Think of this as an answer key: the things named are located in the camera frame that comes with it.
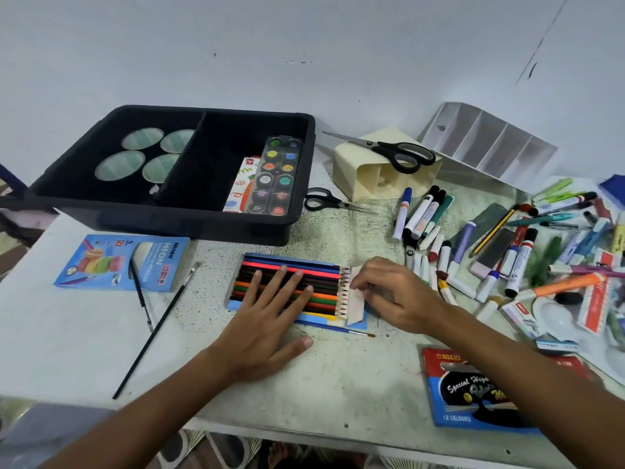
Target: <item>person's left hand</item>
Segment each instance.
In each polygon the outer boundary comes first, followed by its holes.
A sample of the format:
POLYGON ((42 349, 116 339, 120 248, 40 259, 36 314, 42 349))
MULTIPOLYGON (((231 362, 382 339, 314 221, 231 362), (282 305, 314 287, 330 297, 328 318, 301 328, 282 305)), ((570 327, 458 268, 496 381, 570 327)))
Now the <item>person's left hand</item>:
POLYGON ((285 275, 286 267, 282 266, 257 300, 262 273, 256 271, 241 307, 221 336, 207 348, 220 365, 226 366, 231 382, 258 380, 276 373, 313 345, 312 338, 302 337, 280 347, 286 331, 313 295, 313 287, 308 286, 280 314, 302 279, 302 272, 297 271, 280 289, 285 275))

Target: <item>white pen holder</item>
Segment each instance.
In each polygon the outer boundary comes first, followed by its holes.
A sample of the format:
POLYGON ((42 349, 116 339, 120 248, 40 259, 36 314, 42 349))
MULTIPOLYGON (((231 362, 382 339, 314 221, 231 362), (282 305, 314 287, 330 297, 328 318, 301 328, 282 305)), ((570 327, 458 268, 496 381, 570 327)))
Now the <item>white pen holder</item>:
MULTIPOLYGON (((420 144, 396 128, 383 128, 360 138, 420 144)), ((433 165, 421 165, 416 173, 403 174, 387 158, 363 146, 342 143, 334 152, 332 180, 350 201, 365 198, 395 199, 402 197, 405 188, 412 188, 413 197, 423 196, 432 186, 442 165, 441 157, 436 155, 433 165)))

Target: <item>orange marker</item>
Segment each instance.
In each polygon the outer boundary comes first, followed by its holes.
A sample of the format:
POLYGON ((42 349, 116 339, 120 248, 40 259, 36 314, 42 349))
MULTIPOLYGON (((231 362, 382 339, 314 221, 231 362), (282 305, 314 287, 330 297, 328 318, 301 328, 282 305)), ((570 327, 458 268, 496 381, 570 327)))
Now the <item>orange marker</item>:
POLYGON ((600 273, 590 273, 588 275, 579 275, 572 278, 559 281, 557 283, 546 284, 534 288, 533 290, 523 290, 516 295, 515 300, 537 298, 538 296, 548 296, 562 291, 575 290, 577 288, 586 288, 595 284, 603 283, 607 278, 600 273))

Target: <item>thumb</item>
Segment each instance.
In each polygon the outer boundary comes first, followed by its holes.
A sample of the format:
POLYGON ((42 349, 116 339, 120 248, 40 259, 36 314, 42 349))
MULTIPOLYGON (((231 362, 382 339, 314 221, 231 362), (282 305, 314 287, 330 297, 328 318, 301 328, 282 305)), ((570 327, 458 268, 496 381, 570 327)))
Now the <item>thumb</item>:
POLYGON ((292 361, 295 357, 303 354, 313 345, 313 343, 313 338, 308 336, 289 342, 286 346, 282 347, 269 358, 267 361, 267 375, 271 375, 279 370, 282 370, 286 367, 287 363, 292 361))
POLYGON ((390 303, 387 299, 383 298, 373 290, 364 290, 363 296, 367 303, 380 313, 380 316, 382 316, 384 321, 397 327, 397 324, 399 323, 399 315, 402 312, 401 307, 390 303))

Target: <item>black paintbrush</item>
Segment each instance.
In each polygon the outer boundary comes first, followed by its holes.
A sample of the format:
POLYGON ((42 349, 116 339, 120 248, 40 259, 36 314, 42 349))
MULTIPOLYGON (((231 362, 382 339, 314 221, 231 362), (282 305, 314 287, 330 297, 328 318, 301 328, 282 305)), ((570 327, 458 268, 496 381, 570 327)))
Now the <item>black paintbrush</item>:
POLYGON ((198 267, 199 267, 199 262, 195 262, 193 266, 191 267, 191 270, 189 270, 189 273, 187 273, 187 276, 186 278, 184 278, 184 282, 182 286, 178 288, 178 291, 176 291, 174 298, 171 300, 171 302, 169 303, 169 306, 165 310, 165 313, 162 315, 162 317, 160 318, 160 321, 157 323, 156 327, 154 328, 154 332, 150 334, 149 338, 147 338, 146 343, 143 345, 143 349, 141 349, 141 352, 139 352, 139 355, 137 355, 137 358, 132 363, 130 370, 128 371, 128 373, 126 373, 126 376, 124 377, 121 384, 119 385, 119 388, 113 395, 114 400, 117 400, 118 396, 124 390, 124 387, 128 383, 128 380, 132 377, 132 373, 137 368, 137 365, 139 365, 139 362, 141 362, 141 359, 143 358, 143 354, 146 353, 147 348, 150 347, 150 344, 152 344, 152 341, 154 340, 154 337, 158 334, 158 331, 160 330, 162 323, 165 322, 171 310, 174 309, 174 307, 176 306, 176 303, 178 302, 178 299, 180 299, 180 296, 182 295, 184 288, 186 288, 187 283, 189 283, 189 280, 193 276, 193 273, 195 272, 196 268, 198 267))
POLYGON ((146 300, 143 298, 143 291, 141 291, 141 283, 139 283, 139 276, 137 275, 137 269, 134 267, 134 261, 132 257, 130 257, 129 263, 129 271, 132 275, 132 280, 134 281, 134 287, 137 290, 137 295, 139 296, 139 302, 141 303, 141 307, 146 312, 147 317, 147 327, 150 329, 150 332, 154 332, 154 328, 152 327, 152 320, 150 319, 150 313, 147 312, 146 300))

